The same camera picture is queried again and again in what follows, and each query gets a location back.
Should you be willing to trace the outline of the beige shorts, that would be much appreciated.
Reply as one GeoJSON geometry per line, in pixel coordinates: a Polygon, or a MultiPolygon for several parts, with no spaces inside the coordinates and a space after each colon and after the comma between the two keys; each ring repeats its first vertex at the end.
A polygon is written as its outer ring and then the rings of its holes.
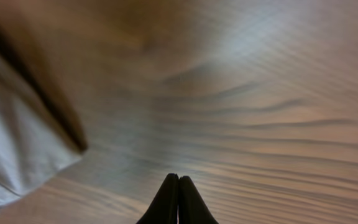
{"type": "Polygon", "coordinates": [[[0,210],[76,163],[85,149],[81,132],[25,66],[0,51],[0,210]]]}

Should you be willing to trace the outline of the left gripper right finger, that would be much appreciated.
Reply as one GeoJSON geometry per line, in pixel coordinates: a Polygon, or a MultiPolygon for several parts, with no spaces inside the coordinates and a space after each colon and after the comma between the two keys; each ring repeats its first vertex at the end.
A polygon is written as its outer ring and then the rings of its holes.
{"type": "Polygon", "coordinates": [[[218,224],[189,176],[179,179],[178,218],[179,224],[218,224]]]}

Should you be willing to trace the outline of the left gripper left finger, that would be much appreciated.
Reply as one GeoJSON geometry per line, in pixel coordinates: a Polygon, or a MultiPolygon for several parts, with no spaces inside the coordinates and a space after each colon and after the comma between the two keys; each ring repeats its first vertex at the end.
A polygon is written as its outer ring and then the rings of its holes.
{"type": "Polygon", "coordinates": [[[178,175],[169,173],[137,224],[177,224],[178,186],[178,175]]]}

